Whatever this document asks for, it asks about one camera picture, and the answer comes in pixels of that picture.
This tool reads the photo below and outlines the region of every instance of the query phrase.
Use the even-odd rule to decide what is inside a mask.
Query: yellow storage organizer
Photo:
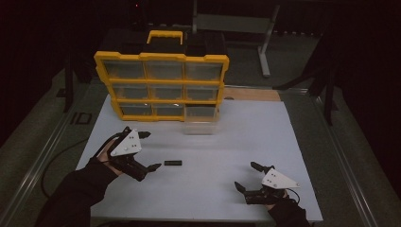
[[[185,42],[181,31],[152,30],[145,45],[153,38],[180,39],[180,45]],[[185,52],[164,53],[163,48],[160,53],[153,48],[153,52],[121,54],[118,49],[105,49],[95,54],[96,70],[122,120],[184,121],[185,116],[217,120],[229,66],[227,55],[215,51],[188,56]]]

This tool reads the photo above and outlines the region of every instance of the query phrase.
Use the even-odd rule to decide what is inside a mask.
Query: storage drawer
[[[152,115],[150,104],[147,103],[120,103],[123,115]]]
[[[158,116],[182,116],[183,104],[152,104],[155,115]]]
[[[216,100],[218,86],[185,85],[185,99],[188,100]]]
[[[192,80],[220,80],[222,63],[187,62],[185,77]]]
[[[145,77],[141,61],[103,60],[103,64],[111,79],[143,79]]]
[[[115,83],[112,84],[117,98],[145,99],[148,98],[148,87],[144,83]]]
[[[182,79],[183,64],[179,61],[145,61],[149,79]]]
[[[150,84],[149,88],[154,99],[183,99],[182,85]]]
[[[185,121],[195,119],[196,121],[216,121],[217,116],[216,105],[203,104],[186,104],[185,105]]]

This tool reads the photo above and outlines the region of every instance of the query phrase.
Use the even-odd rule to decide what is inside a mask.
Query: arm
[[[70,221],[90,226],[90,207],[103,200],[109,183],[122,173],[107,163],[106,150],[112,143],[85,168],[69,173],[62,180],[44,205],[37,227],[63,226]]]
[[[290,200],[287,191],[284,198],[275,204],[265,205],[277,227],[310,227],[305,209],[299,207],[295,200]]]

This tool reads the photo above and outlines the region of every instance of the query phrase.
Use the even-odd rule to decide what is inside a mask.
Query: white tabletop
[[[92,207],[93,217],[182,221],[270,221],[262,205],[247,205],[235,189],[261,188],[264,174],[251,162],[275,169],[300,184],[300,206],[309,221],[323,220],[294,131],[283,102],[224,100],[213,135],[186,135],[183,122],[121,121],[108,96],[78,163],[83,168],[98,148],[126,126],[149,131],[135,160],[144,166],[183,160],[182,166],[161,166],[142,182],[123,174],[105,199]]]

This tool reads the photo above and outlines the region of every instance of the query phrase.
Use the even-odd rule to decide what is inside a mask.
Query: dark background
[[[199,12],[266,16],[266,1],[200,0]],[[336,85],[400,195],[401,9],[396,0],[279,1],[275,30],[321,37],[306,70],[334,61]],[[191,25],[188,0],[1,1],[0,146],[51,87],[71,55],[80,82],[97,77],[93,56],[110,28]],[[229,40],[260,38],[226,33]]]

